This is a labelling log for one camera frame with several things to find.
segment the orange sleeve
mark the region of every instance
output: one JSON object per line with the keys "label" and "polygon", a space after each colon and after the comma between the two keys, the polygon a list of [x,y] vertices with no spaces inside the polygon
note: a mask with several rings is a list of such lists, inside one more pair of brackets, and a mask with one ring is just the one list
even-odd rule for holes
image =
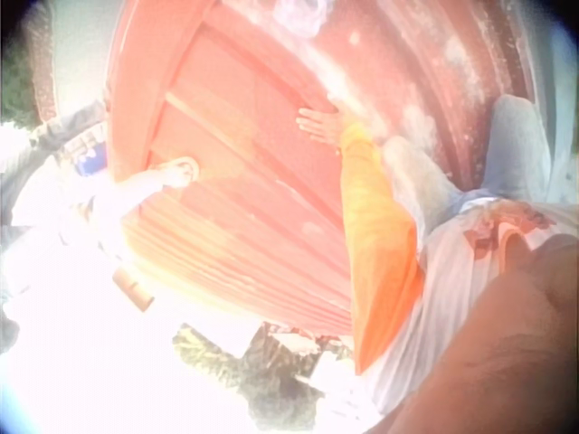
{"label": "orange sleeve", "polygon": [[394,201],[377,146],[359,123],[344,132],[340,146],[356,373],[362,373],[411,314],[424,275],[416,259],[416,225]]}

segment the hand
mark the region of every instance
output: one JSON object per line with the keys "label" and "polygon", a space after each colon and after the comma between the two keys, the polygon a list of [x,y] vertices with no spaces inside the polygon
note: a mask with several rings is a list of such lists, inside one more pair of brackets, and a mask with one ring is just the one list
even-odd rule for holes
{"label": "hand", "polygon": [[161,173],[163,185],[173,188],[187,187],[199,177],[199,164],[189,156],[163,163],[157,170]]}
{"label": "hand", "polygon": [[299,129],[310,134],[309,138],[320,143],[339,147],[342,133],[357,122],[356,116],[343,103],[329,98],[337,108],[337,113],[322,113],[309,108],[301,108],[297,118]]}

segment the red paint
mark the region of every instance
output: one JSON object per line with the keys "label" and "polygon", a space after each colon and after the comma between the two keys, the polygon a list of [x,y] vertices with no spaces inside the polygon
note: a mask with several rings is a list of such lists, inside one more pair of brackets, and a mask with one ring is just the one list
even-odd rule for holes
{"label": "red paint", "polygon": [[[520,81],[520,58],[505,60],[493,30],[508,20],[477,2],[380,4],[336,2],[311,47],[394,131],[408,107],[432,117],[434,157],[472,187],[489,107]],[[452,38],[459,50],[449,54]],[[126,223],[150,278],[222,308],[349,335],[340,163],[295,124],[300,107],[332,107],[300,43],[283,48],[215,1],[129,1],[109,72],[111,168],[123,179],[178,156],[201,164],[200,183],[155,196]]]}

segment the sleeve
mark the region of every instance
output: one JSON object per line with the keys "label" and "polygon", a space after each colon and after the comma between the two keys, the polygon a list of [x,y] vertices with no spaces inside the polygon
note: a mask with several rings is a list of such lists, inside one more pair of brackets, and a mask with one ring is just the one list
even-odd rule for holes
{"label": "sleeve", "polygon": [[342,202],[353,285],[356,373],[394,340],[424,276],[416,258],[416,226],[393,198],[380,153],[361,124],[341,137]]}

